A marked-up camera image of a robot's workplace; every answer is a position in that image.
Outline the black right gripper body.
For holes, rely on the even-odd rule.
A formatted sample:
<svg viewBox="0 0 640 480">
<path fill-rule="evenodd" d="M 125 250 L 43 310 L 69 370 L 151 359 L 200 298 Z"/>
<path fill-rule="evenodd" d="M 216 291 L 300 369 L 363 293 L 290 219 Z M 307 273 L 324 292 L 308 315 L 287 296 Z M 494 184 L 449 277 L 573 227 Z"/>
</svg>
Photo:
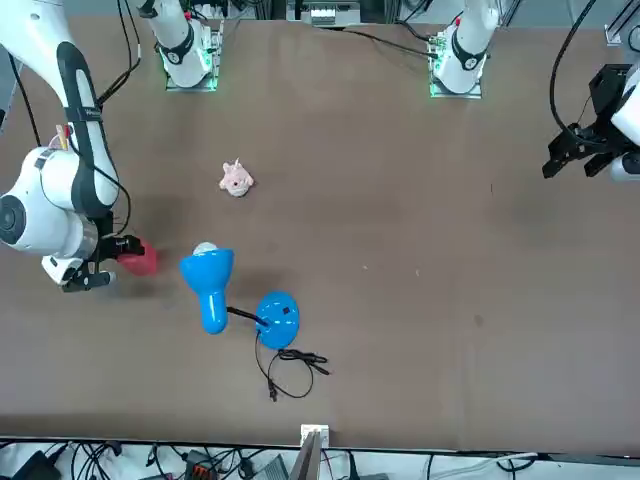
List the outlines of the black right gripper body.
<svg viewBox="0 0 640 480">
<path fill-rule="evenodd" d="M 98 240 L 94 251 L 94 262 L 100 263 L 117 257 L 119 237 L 114 233 L 114 213 L 109 211 L 105 216 L 96 218 Z"/>
</svg>

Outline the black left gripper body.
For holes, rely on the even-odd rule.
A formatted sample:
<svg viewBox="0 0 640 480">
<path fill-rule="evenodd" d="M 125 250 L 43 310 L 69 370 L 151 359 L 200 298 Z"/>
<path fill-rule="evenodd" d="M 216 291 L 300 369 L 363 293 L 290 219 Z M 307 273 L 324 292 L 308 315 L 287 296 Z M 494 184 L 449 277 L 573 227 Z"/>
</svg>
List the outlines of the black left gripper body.
<svg viewBox="0 0 640 480">
<path fill-rule="evenodd" d="M 635 66 L 606 64 L 589 82 L 595 121 L 586 130 L 604 131 L 614 126 L 620 132 L 635 131 Z"/>
</svg>

